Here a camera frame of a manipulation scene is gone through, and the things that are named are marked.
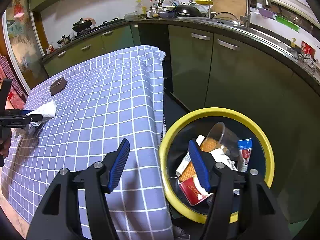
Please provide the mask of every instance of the plastic cup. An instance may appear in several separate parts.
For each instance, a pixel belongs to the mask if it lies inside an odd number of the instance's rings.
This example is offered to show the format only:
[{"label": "plastic cup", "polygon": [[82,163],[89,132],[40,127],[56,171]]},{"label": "plastic cup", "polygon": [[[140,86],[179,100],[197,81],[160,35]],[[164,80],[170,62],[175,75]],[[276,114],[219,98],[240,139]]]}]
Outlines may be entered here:
[{"label": "plastic cup", "polygon": [[231,160],[236,161],[239,156],[238,140],[237,135],[229,130],[224,122],[217,122],[208,133],[207,138],[212,138],[219,143],[217,147],[221,147]]}]

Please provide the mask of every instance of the trash can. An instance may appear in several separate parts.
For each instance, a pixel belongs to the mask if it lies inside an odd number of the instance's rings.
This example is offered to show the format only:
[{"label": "trash can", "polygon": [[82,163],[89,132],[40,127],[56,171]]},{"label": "trash can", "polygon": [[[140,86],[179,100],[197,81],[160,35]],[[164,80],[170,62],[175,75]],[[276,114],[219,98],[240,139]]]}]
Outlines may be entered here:
[{"label": "trash can", "polygon": [[[245,115],[230,109],[210,107],[181,117],[167,131],[159,148],[164,193],[169,203],[181,215],[203,224],[207,218],[209,203],[202,201],[190,206],[178,186],[175,171],[187,154],[188,142],[192,138],[197,138],[199,134],[207,136],[218,122],[223,122],[240,139],[252,138],[253,146],[248,170],[255,168],[263,174],[268,187],[271,186],[274,176],[274,157],[268,138],[259,126]],[[239,196],[234,195],[230,223],[237,221],[238,208]]]}]

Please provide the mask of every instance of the human hand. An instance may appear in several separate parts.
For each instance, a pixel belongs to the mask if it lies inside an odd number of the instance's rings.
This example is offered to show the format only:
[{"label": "human hand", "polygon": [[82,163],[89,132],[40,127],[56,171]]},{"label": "human hand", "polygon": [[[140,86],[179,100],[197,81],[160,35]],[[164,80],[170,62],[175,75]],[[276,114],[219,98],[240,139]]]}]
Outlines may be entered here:
[{"label": "human hand", "polygon": [[3,143],[3,147],[2,147],[2,149],[0,151],[0,154],[5,159],[9,155],[9,148],[11,146],[11,130],[10,130],[9,136],[8,136],[8,138],[7,138],[7,140],[5,142],[3,142],[2,139],[0,139],[0,144],[2,144],[2,143]]}]

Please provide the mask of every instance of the green tray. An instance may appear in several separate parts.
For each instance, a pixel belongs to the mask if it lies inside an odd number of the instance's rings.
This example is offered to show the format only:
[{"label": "green tray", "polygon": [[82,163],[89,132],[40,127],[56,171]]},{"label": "green tray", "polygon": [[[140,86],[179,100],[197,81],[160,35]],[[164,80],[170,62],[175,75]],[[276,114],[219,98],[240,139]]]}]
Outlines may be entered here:
[{"label": "green tray", "polygon": [[278,15],[276,15],[276,20],[277,20],[277,22],[280,22],[280,23],[288,26],[289,28],[295,30],[296,32],[299,32],[299,27],[297,25],[295,25],[294,23],[289,22],[288,20],[283,19],[282,17],[279,17]]}]

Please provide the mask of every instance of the gas stove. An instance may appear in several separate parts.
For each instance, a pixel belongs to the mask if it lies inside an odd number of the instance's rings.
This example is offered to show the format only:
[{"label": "gas stove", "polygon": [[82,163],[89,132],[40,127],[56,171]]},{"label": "gas stove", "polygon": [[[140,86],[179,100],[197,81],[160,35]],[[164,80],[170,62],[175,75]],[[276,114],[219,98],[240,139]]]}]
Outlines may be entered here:
[{"label": "gas stove", "polygon": [[85,30],[82,30],[80,32],[77,33],[77,35],[75,36],[76,39],[84,36],[85,34],[88,34],[90,32],[93,32],[93,31],[96,31],[98,29],[101,29],[101,28],[104,28],[106,26],[109,26],[109,25],[112,25],[112,24],[115,24],[115,23],[121,23],[121,22],[125,22],[125,19],[119,19],[119,18],[114,18],[112,21],[105,21],[103,22],[101,25],[97,26],[97,27],[94,27],[94,28],[88,28],[88,29],[85,29]]}]

